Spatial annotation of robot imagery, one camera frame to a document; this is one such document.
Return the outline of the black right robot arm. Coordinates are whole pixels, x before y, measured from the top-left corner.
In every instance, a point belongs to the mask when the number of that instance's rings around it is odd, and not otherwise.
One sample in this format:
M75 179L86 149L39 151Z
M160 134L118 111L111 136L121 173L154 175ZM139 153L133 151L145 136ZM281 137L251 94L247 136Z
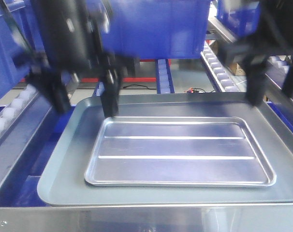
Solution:
M245 98L253 106L263 101L271 56L291 56L281 91L286 97L293 97L293 0L261 0L259 6L261 14L253 33L218 46L218 59L223 65L237 63L244 70Z

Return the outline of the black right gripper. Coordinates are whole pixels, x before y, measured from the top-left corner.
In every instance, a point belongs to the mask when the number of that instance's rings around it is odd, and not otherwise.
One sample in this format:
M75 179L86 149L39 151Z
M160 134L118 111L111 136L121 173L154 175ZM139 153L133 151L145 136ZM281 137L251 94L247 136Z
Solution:
M222 64L229 66L237 63L245 71L246 100L252 106L263 102L268 58L280 55L290 55L293 59L293 31L281 31L278 35L256 32L233 43L222 43L218 48L218 59ZM293 61L281 91L286 97L293 98Z

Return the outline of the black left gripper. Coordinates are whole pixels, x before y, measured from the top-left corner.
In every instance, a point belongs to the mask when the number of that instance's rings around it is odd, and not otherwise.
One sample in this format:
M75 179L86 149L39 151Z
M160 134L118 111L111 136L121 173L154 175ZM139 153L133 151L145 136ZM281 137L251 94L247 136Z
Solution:
M88 48L35 51L32 55L23 52L14 56L13 61L17 67L29 65L26 82L34 86L59 114L68 112L71 107L63 75L76 74L78 79L99 78L103 83L100 98L105 118L118 115L123 70L132 75L137 70L136 57Z

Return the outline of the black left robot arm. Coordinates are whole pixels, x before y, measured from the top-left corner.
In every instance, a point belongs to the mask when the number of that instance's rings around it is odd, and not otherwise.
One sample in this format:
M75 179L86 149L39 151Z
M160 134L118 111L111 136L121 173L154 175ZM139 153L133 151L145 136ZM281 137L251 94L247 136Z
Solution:
M101 28L113 18L109 1L91 12L83 0L33 0L31 7L38 23L44 51L25 48L14 58L27 63L26 82L33 85L61 114L70 106L68 91L61 80L63 72L77 76L96 75L103 83L101 103L105 117L118 115L118 99L124 71L135 73L138 58L106 50Z

